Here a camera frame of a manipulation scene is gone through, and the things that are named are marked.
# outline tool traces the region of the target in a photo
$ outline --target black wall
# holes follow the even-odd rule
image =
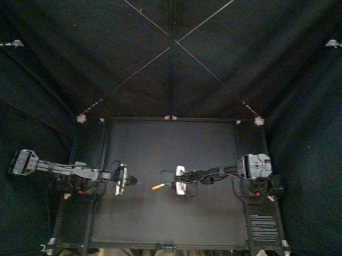
[[[296,255],[342,255],[340,67],[342,49],[323,48],[268,116],[269,151],[285,185],[284,231]]]
[[[12,42],[0,22],[0,41]],[[66,163],[72,147],[72,116],[42,74],[26,48],[0,48],[0,255],[37,255],[50,236],[48,211],[50,218],[56,211],[49,178],[8,176],[10,158],[26,148],[41,159]]]

